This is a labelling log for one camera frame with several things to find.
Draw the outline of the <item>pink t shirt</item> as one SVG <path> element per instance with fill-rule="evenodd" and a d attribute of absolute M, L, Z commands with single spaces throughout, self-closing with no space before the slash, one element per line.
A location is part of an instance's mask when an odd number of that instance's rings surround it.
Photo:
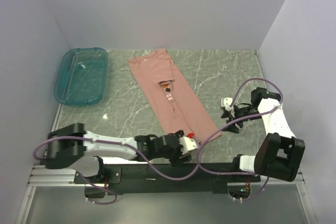
<path fill-rule="evenodd" d="M 128 60 L 130 71 L 165 133 L 182 130 L 203 143 L 217 126 L 165 49 Z"/>

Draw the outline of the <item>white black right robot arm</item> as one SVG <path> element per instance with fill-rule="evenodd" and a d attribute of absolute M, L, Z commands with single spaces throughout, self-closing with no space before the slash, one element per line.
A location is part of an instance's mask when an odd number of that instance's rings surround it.
<path fill-rule="evenodd" d="M 257 87 L 251 92 L 250 103 L 242 107 L 233 104 L 232 98 L 221 98 L 222 119 L 227 123 L 241 119 L 223 129 L 239 133 L 243 123 L 254 119 L 263 121 L 266 137 L 255 156 L 237 155 L 238 164 L 230 169 L 235 181 L 243 181 L 250 173 L 292 182 L 296 178 L 305 151 L 305 142 L 295 137 L 284 115 L 281 96 L 265 88 Z"/>

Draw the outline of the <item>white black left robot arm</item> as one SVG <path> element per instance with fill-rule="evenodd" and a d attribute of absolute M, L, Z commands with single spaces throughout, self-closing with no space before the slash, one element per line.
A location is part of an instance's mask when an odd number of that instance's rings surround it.
<path fill-rule="evenodd" d="M 198 148 L 195 140 L 182 130 L 162 136 L 120 138 L 87 131 L 82 123 L 53 131 L 48 134 L 48 140 L 47 169 L 71 168 L 93 183 L 104 179 L 104 157 L 135 162 L 164 158 L 176 166 L 188 161 L 190 153 Z"/>

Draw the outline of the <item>teal transparent plastic bin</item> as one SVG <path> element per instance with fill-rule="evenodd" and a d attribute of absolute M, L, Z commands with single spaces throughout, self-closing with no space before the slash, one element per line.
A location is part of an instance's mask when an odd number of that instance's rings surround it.
<path fill-rule="evenodd" d="M 108 53 L 99 47 L 76 48 L 61 61 L 54 88 L 56 101 L 67 106 L 88 106 L 102 100 Z"/>

